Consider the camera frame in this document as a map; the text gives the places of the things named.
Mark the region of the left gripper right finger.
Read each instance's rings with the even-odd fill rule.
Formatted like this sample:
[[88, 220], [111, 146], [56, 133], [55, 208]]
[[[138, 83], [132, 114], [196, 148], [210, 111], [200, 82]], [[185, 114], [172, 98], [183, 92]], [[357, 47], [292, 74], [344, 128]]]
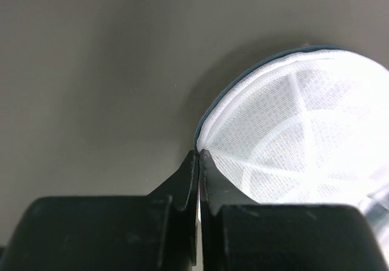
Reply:
[[354, 207], [259, 204], [199, 155], [205, 270], [383, 270], [385, 258]]

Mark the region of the white mesh laundry bag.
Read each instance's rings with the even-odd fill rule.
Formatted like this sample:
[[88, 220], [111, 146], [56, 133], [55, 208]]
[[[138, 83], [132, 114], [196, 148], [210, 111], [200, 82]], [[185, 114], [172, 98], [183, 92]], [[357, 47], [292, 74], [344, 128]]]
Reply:
[[313, 46], [278, 53], [228, 85], [194, 137], [262, 204], [348, 204], [388, 245], [388, 70]]

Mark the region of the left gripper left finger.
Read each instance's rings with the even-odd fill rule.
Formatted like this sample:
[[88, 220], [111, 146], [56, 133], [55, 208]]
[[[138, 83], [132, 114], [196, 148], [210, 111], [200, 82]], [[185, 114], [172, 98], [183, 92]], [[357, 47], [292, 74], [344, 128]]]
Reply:
[[191, 270], [198, 154], [145, 196], [35, 200], [1, 250], [2, 270]]

